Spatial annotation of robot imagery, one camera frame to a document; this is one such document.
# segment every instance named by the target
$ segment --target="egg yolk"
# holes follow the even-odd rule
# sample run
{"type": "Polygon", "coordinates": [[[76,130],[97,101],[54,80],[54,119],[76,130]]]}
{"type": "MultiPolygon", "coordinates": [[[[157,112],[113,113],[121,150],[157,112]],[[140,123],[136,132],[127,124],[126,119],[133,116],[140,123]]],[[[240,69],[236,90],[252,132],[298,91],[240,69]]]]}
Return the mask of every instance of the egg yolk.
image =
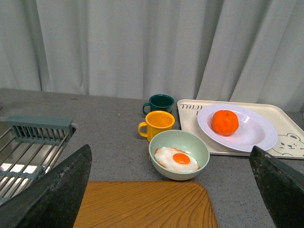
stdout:
{"type": "Polygon", "coordinates": [[[176,153],[173,155],[173,160],[175,160],[175,162],[179,163],[179,164],[189,164],[190,163],[190,158],[183,154],[183,153],[176,153]]]}

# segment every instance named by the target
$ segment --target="white plate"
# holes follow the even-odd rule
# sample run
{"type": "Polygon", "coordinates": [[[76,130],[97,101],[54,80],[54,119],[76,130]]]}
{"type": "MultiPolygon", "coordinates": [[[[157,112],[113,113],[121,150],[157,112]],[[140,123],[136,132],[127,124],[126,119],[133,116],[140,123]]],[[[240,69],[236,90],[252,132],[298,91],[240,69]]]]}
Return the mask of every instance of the white plate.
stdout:
{"type": "Polygon", "coordinates": [[[267,119],[238,105],[213,104],[203,107],[198,113],[198,123],[211,139],[238,151],[251,152],[254,145],[266,151],[278,141],[277,131],[267,119]],[[232,135],[223,136],[213,131],[212,117],[218,110],[230,110],[237,115],[239,127],[232,135]]]}

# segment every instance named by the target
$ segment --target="gray countertop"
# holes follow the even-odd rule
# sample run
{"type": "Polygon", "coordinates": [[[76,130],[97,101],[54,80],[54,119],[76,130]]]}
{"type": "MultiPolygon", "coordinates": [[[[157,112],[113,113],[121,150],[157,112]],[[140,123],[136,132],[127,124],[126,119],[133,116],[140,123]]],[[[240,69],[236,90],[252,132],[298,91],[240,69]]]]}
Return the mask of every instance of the gray countertop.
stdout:
{"type": "MultiPolygon", "coordinates": [[[[139,99],[0,89],[0,116],[36,114],[69,117],[78,128],[58,163],[89,144],[93,162],[90,181],[161,181],[149,160],[149,143],[137,132],[145,121],[139,99]]],[[[181,129],[177,106],[174,129],[181,129]]],[[[301,113],[287,113],[302,129],[301,113]]],[[[283,159],[304,173],[301,160],[283,159]]],[[[257,188],[248,157],[212,155],[203,172],[192,179],[210,196],[221,228],[274,228],[257,188]]]]}

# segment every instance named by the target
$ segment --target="printed bear face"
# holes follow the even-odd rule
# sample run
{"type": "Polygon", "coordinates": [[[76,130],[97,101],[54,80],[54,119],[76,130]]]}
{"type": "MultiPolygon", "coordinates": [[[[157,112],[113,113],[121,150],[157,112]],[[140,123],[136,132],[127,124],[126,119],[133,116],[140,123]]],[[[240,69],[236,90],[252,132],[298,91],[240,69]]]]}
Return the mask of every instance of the printed bear face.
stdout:
{"type": "Polygon", "coordinates": [[[304,143],[299,136],[292,133],[279,135],[278,143],[273,150],[281,155],[304,156],[304,143]]]}

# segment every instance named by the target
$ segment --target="dish rack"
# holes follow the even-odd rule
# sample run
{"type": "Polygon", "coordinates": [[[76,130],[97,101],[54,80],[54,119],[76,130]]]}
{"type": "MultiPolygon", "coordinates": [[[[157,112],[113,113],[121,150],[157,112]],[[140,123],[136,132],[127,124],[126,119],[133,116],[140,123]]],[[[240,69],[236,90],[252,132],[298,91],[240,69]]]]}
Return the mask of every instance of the dish rack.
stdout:
{"type": "Polygon", "coordinates": [[[75,132],[72,119],[14,115],[0,122],[0,205],[50,171],[75,132]]]}

